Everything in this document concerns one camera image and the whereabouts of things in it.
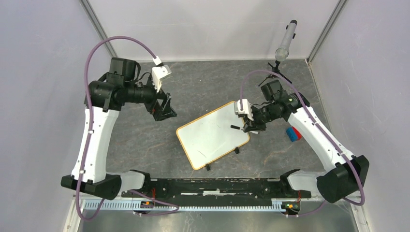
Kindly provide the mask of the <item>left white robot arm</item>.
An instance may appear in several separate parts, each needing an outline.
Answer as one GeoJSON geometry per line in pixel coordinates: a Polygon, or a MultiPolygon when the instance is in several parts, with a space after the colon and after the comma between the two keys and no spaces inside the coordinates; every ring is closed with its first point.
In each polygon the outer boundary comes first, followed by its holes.
{"type": "Polygon", "coordinates": [[[141,69],[137,61],[113,58],[109,71],[90,82],[91,103],[85,103],[80,152],[71,174],[62,177],[62,187],[107,200],[127,190],[134,190],[140,197],[151,193],[148,173],[136,170],[108,173],[106,158],[113,127],[126,103],[143,104],[155,121],[177,116],[170,106],[170,93],[161,88],[162,80],[170,76],[171,70],[157,59],[155,64],[143,84],[137,79],[141,69]]]}

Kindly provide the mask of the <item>yellow framed whiteboard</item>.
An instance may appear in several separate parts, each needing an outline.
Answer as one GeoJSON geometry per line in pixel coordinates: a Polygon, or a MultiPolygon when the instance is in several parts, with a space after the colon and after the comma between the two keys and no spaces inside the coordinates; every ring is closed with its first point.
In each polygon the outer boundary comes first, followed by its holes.
{"type": "Polygon", "coordinates": [[[231,129],[243,127],[231,101],[176,130],[176,135],[194,170],[199,170],[250,141],[250,135],[231,129]]]}

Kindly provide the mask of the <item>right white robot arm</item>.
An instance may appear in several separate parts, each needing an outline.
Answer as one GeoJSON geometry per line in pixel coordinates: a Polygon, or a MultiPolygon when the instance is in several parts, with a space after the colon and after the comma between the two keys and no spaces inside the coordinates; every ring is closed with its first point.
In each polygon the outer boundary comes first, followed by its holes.
{"type": "Polygon", "coordinates": [[[323,173],[295,169],[283,174],[280,177],[280,193],[292,197],[299,190],[304,190],[319,193],[329,203],[344,199],[355,205],[363,205],[368,159],[363,155],[354,155],[343,146],[299,92],[287,93],[278,80],[263,85],[261,91],[266,100],[261,107],[244,98],[235,103],[235,113],[245,122],[243,132],[265,131],[268,122],[284,119],[295,136],[301,135],[305,139],[324,168],[323,173]]]}

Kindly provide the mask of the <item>white black marker pen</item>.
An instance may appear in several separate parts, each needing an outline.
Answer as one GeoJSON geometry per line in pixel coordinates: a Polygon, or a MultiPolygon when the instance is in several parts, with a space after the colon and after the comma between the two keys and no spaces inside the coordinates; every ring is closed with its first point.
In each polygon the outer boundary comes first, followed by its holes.
{"type": "Polygon", "coordinates": [[[242,129],[243,129],[243,128],[241,128],[241,127],[239,127],[239,126],[235,126],[235,125],[231,125],[230,128],[231,128],[231,129],[235,129],[235,130],[241,130],[241,131],[242,131],[242,129]]]}

